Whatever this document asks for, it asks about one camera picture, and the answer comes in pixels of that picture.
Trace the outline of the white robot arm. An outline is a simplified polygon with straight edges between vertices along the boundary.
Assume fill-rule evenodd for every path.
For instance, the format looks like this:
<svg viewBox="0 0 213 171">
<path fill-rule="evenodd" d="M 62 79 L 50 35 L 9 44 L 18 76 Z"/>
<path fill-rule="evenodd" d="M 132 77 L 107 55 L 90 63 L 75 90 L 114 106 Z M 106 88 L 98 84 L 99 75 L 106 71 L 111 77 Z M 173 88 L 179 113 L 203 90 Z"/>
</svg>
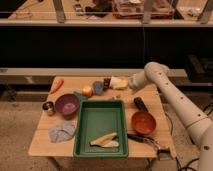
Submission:
<svg viewBox="0 0 213 171">
<path fill-rule="evenodd" d="M 154 83 L 200 149 L 198 171 L 213 171 L 213 121 L 169 80 L 168 72 L 166 65 L 149 62 L 128 80 L 112 77 L 110 86 L 115 89 L 129 87 L 137 92 Z"/>
</svg>

